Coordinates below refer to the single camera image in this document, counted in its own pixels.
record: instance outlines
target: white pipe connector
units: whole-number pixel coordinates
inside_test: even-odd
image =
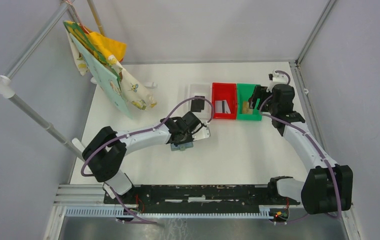
[[[9,86],[11,80],[7,76],[0,75],[0,94],[5,99],[10,99],[15,95],[15,91]]]

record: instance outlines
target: metal frame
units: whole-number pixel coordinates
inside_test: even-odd
[[[312,133],[314,134],[317,141],[325,148],[324,141],[322,138],[322,134],[320,128],[317,124],[317,119],[315,117],[315,111],[312,108],[311,101],[309,99],[308,93],[305,92],[305,84],[302,78],[300,65],[303,62],[307,52],[309,51],[312,43],[317,37],[319,31],[324,25],[325,20],[329,16],[331,10],[333,9],[337,0],[329,0],[327,5],[325,6],[321,16],[319,17],[315,27],[311,31],[305,45],[303,46],[300,54],[297,59],[289,61],[291,72],[293,78],[296,83],[296,89],[300,96],[300,100],[302,102],[302,107],[304,112],[307,114],[309,126],[311,128]],[[97,23],[97,27],[102,35],[105,35],[103,26],[100,21],[99,14],[97,13],[96,7],[94,5],[93,0],[87,0],[87,3],[91,9],[91,12],[94,16],[94,19]],[[16,72],[21,68],[21,66],[25,63],[25,61],[30,57],[30,55],[35,51],[35,49],[39,46],[39,44],[43,41],[49,31],[55,26],[55,24],[61,19],[61,17],[68,13],[68,15],[74,20],[77,21],[77,16],[74,15],[73,11],[70,11],[68,8],[68,4],[65,2],[61,2],[59,8],[54,12],[54,14],[49,18],[41,31],[33,38],[33,40],[27,45],[25,50],[19,55],[17,59],[14,60],[13,64],[8,67],[5,75],[11,79],[15,76]],[[58,141],[70,141],[66,140],[60,132],[56,129],[52,128],[53,125],[38,115],[31,107],[29,107],[25,102],[16,101],[15,103],[21,110],[23,110],[27,115],[29,115],[33,120],[39,123],[42,127],[46,126],[46,130],[53,137],[55,137]],[[60,185],[54,200],[53,208],[50,214],[50,219],[47,225],[47,229],[44,234],[45,240],[55,240],[60,237],[61,228],[63,225],[64,217],[67,214],[68,207],[91,207],[91,208],[111,208],[112,205],[103,204],[103,199],[105,192],[101,188],[101,184],[94,185]],[[279,206],[260,206],[260,208],[277,208]],[[302,206],[292,206],[294,208],[301,208]],[[353,208],[350,211],[346,211],[343,213],[343,221],[348,233],[350,240],[360,240],[360,234],[358,232],[357,224],[354,218]]]

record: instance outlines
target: brown object in green bin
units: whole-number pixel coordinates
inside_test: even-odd
[[[241,113],[242,114],[250,114],[250,115],[254,114],[254,110],[249,108],[249,102],[248,101],[243,102],[243,106],[241,106]]]

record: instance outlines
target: gray wall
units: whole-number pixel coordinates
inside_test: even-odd
[[[353,170],[361,234],[380,239],[380,1],[337,1],[302,76],[326,148]]]
[[[125,63],[294,60],[327,0],[94,1]],[[86,1],[75,3],[97,30]]]
[[[0,74],[40,30],[59,1],[0,1]],[[12,79],[16,93],[68,138],[81,136],[92,98],[59,23]],[[41,239],[73,156],[0,96],[0,239]]]

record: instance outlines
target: white table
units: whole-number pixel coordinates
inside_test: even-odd
[[[158,104],[142,111],[129,105],[129,119],[108,100],[100,87],[94,93],[82,143],[87,145],[99,130],[132,130],[158,123],[186,96],[190,83],[252,83],[267,86],[268,74],[283,70],[290,74],[288,62],[188,63],[125,65],[141,82],[156,82],[153,95]],[[296,91],[294,110],[303,115]],[[183,105],[172,116],[183,116]],[[214,119],[211,137],[194,143],[185,151],[171,151],[169,145],[156,145],[127,155],[121,170],[133,184],[151,185],[236,185],[266,184],[271,177],[292,176],[305,181],[307,171],[292,146],[272,126],[262,121]],[[77,160],[71,184],[97,184],[93,177],[82,177],[83,165]]]

